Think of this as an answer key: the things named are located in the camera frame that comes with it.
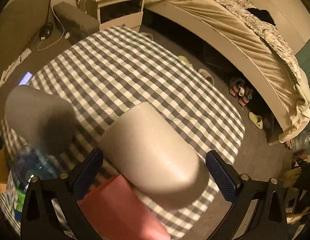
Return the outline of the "white ceramic cup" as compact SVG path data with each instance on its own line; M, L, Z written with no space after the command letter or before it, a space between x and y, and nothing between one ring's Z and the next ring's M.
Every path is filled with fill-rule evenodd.
M142 194L166 210L187 207L208 186L204 161L148 102L117 118L98 147Z

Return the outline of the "pink plastic cup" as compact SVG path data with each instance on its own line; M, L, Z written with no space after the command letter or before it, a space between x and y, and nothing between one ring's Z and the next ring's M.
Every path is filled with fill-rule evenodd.
M170 239L122 175L105 181L77 204L98 234L107 239Z

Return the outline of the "grey plastic cup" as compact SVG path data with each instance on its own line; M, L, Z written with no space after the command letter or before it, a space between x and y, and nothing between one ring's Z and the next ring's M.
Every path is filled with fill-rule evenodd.
M9 93L5 118L16 134L49 155L59 155L69 148L77 125L68 101L27 85Z

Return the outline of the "chair with clothes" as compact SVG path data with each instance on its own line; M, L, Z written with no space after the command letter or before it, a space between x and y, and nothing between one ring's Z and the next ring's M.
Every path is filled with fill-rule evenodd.
M310 217L310 161L306 150L293 155L293 167L285 172L285 212L288 224Z

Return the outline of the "pale green slipper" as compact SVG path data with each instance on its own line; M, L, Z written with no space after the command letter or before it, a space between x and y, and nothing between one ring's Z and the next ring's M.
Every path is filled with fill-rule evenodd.
M261 116L255 115L253 112L249 112L248 117L258 129L263 129L263 119Z
M185 56L179 55L178 58L180 59L180 61L184 62L186 66L188 66L189 68L193 68L192 64L188 61L188 59Z

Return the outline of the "red white sneaker right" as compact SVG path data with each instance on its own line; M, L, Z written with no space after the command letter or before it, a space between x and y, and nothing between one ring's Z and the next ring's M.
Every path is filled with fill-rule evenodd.
M254 90L246 87L244 95L238 98L238 103L243 107L252 99Z

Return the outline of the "lit smartphone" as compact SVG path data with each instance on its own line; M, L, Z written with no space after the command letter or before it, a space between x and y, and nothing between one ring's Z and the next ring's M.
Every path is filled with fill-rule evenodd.
M27 85L27 83L30 81L30 79L32 78L32 73L27 72L21 79L21 81L19 82L19 86L21 85Z

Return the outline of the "grey white checkered tablecloth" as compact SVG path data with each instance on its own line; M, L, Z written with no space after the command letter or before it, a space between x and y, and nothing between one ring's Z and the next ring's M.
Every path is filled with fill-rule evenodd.
M38 57L29 85L67 100L79 126L57 157L72 169L103 132L133 106L149 102L199 154L216 150L233 164L245 127L237 109L194 69L144 35L111 27L55 57Z

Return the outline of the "grey slipper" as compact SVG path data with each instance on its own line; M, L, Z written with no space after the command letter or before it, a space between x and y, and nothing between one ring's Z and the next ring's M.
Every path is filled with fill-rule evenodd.
M197 72L205 79L207 80L212 86L215 85L214 78L212 75L206 70L206 69L198 69Z

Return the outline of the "bed with beige sheet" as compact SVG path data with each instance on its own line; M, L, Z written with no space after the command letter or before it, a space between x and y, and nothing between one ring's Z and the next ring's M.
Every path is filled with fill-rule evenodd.
M197 35L242 72L282 128L280 142L299 135L310 121L310 88L301 69L297 85L284 62L252 29L214 0L146 0L148 10Z

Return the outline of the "dark grey sofa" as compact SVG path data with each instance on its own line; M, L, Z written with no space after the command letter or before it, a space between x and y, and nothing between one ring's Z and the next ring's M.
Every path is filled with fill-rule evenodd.
M75 0L0 0L0 80L4 70L21 54L24 46L44 24L49 4ZM3 86L0 86L0 120L9 91L25 72L36 67L20 64Z

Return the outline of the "black garment on bed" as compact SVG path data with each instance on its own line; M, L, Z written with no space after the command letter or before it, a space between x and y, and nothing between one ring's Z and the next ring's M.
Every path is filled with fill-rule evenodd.
M267 22L273 26L276 25L271 14L267 10L258 8L247 8L246 10L256 16L259 20Z

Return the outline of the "white bedside table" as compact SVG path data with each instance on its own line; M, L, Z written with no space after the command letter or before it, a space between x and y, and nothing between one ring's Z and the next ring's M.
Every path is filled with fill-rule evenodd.
M142 25L145 0L82 0L96 4L99 29L104 30L113 26L140 30Z

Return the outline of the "patterned grey duvet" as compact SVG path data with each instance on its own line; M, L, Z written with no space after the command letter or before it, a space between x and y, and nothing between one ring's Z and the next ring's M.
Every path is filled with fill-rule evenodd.
M214 0L237 16L252 31L254 31L284 62L284 66L291 75L293 82L300 85L302 82L301 69L298 61L288 43L280 35L275 25L263 21L255 14L248 11L256 9L248 0Z

